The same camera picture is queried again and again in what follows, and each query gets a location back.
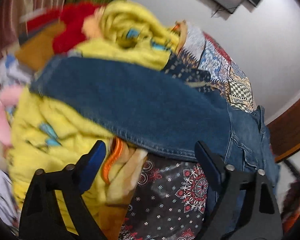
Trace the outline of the red garment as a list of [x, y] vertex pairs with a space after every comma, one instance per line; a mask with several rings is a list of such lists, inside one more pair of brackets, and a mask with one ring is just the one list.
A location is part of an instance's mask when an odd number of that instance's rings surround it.
[[28, 20], [26, 30], [38, 30], [40, 27], [54, 21], [63, 23], [64, 30], [53, 38], [52, 49], [55, 54], [66, 53], [87, 39], [82, 32], [84, 20], [101, 7], [102, 4], [79, 2], [47, 9], [43, 14]]

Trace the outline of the patchwork patterned bed quilt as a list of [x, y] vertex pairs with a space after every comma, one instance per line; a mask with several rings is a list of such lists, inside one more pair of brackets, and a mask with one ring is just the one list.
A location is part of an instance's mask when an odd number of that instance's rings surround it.
[[[164, 73], [193, 83], [201, 93], [219, 91], [228, 103], [252, 112], [249, 79], [209, 34], [187, 25], [186, 42]], [[198, 163], [148, 155], [119, 239], [194, 239], [204, 219], [208, 181]]]

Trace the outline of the yellow duck fleece blanket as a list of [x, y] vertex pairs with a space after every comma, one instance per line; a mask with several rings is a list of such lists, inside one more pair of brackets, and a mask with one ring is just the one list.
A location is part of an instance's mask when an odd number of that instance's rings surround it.
[[[86, 36], [74, 51], [86, 59], [136, 63], [160, 71], [172, 53], [186, 40], [187, 27], [163, 26], [145, 7], [128, 0], [115, 0], [85, 18]], [[42, 97], [25, 88], [12, 124], [12, 148], [8, 151], [13, 196], [22, 207], [34, 172], [61, 170], [86, 154], [96, 141], [106, 144], [106, 158], [83, 200], [109, 239], [117, 239], [128, 203], [136, 187], [147, 152], [124, 144], [114, 151], [115, 137], [82, 117], [68, 105]]]

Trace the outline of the blue denim jeans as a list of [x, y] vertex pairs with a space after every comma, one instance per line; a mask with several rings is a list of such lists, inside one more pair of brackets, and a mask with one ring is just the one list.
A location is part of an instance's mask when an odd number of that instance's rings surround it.
[[[270, 150], [263, 107], [247, 113], [216, 91], [201, 93], [163, 72], [82, 57], [55, 57], [30, 90], [65, 103], [126, 142], [164, 159], [198, 163], [194, 147], [203, 141], [238, 171], [264, 170], [275, 193], [279, 167]], [[204, 219], [218, 198], [208, 182]]]

